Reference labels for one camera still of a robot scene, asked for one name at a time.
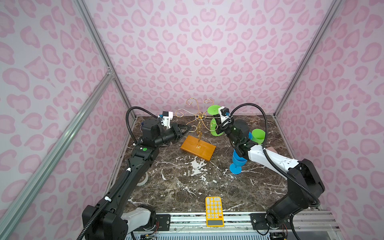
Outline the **gold wire glass rack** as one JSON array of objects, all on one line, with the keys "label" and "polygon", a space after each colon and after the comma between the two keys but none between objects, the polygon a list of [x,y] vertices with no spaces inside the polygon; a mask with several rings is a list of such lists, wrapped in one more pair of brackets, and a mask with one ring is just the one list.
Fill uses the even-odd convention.
[{"label": "gold wire glass rack", "polygon": [[186,104],[187,104],[188,106],[190,106],[190,105],[193,104],[193,101],[195,101],[196,104],[197,104],[197,108],[198,108],[198,112],[197,112],[197,113],[192,113],[192,112],[190,112],[190,111],[187,111],[186,109],[178,109],[178,110],[176,111],[176,117],[178,117],[178,118],[182,118],[182,117],[185,115],[185,113],[189,113],[189,114],[191,114],[192,116],[194,116],[195,119],[192,120],[192,121],[190,121],[190,122],[188,122],[187,125],[190,124],[190,123],[193,123],[193,122],[197,122],[196,125],[192,125],[192,127],[196,127],[196,129],[195,129],[194,131],[191,131],[191,130],[190,130],[190,132],[191,132],[191,133],[196,132],[197,135],[198,135],[197,139],[202,140],[202,137],[203,137],[203,127],[210,131],[210,127],[208,128],[208,127],[206,126],[204,120],[206,120],[206,119],[212,119],[213,117],[208,117],[208,116],[207,116],[207,114],[208,114],[207,110],[206,110],[205,112],[202,112],[202,111],[200,110],[199,101],[198,101],[197,99],[195,99],[195,98],[189,98],[189,99],[187,99],[187,100],[186,100]]}]

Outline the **green wine glass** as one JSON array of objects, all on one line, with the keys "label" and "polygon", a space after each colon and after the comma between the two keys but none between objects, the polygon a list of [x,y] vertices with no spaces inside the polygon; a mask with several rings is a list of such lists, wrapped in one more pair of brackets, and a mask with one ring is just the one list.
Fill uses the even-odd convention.
[{"label": "green wine glass", "polygon": [[259,145],[261,145],[266,137],[266,132],[261,129],[254,129],[252,131],[252,138],[251,140]]},{"label": "green wine glass", "polygon": [[220,108],[219,105],[212,105],[207,110],[208,114],[213,117],[210,122],[210,132],[215,137],[221,136],[223,134],[223,133],[217,134],[216,132],[218,125],[217,125],[216,119],[214,118],[214,115],[217,115],[219,113],[219,108]]}]

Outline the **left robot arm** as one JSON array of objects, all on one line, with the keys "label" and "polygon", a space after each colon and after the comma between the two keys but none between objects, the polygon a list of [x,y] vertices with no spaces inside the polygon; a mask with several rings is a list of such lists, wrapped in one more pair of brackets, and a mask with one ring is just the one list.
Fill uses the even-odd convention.
[{"label": "left robot arm", "polygon": [[83,230],[79,240],[124,240],[132,231],[155,225],[156,212],[151,207],[140,207],[122,219],[123,211],[140,179],[154,163],[160,148],[177,143],[190,130],[188,125],[171,123],[165,129],[159,119],[147,119],[142,124],[142,136],[136,143],[127,169],[104,197],[95,205],[88,205],[83,213]]}]

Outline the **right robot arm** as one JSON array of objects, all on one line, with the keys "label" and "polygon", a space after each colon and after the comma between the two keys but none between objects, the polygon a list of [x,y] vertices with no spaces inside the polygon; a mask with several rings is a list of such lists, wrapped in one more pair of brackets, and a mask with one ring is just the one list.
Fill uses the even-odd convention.
[{"label": "right robot arm", "polygon": [[234,121],[219,115],[215,115],[214,119],[217,134],[224,133],[234,148],[233,163],[230,165],[233,174],[240,174],[243,165],[251,161],[287,179],[287,193],[266,211],[264,222],[269,228],[277,229],[297,213],[320,205],[319,197],[325,191],[325,186],[311,161],[289,159],[254,142],[244,120]]}]

